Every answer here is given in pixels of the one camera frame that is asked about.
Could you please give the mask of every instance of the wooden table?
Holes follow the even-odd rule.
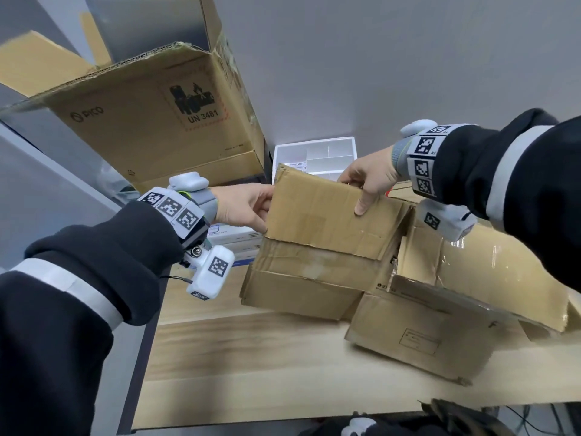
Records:
[[[533,344],[509,330],[472,387],[343,339],[346,323],[240,305],[246,267],[201,302],[170,280],[133,428],[581,400],[581,337]]]

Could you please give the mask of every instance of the black jacket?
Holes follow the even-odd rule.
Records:
[[[487,218],[497,167],[520,134],[555,125],[532,142],[511,172],[504,228],[564,284],[581,290],[573,258],[581,255],[581,117],[558,124],[529,110],[501,131],[475,125],[446,137],[433,165],[444,203]],[[30,245],[25,257],[54,263],[103,294],[125,322],[145,324],[160,308],[159,276],[182,248],[154,208],[132,202],[95,227],[67,227]],[[88,435],[108,324],[68,293],[17,271],[0,275],[0,434]]]

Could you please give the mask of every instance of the person's left hand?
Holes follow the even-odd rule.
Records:
[[[218,212],[213,223],[227,223],[231,226],[248,226],[259,233],[266,232],[266,215],[274,185],[262,183],[242,183],[227,187],[211,187],[218,199]]]

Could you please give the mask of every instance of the white plastic tray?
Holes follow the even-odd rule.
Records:
[[[312,175],[336,181],[357,159],[355,138],[308,140],[277,145],[272,160],[272,182],[280,163]]]

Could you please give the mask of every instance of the metal screw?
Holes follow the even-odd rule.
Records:
[[[202,249],[199,246],[194,246],[189,253],[197,259],[200,255],[202,255]]]

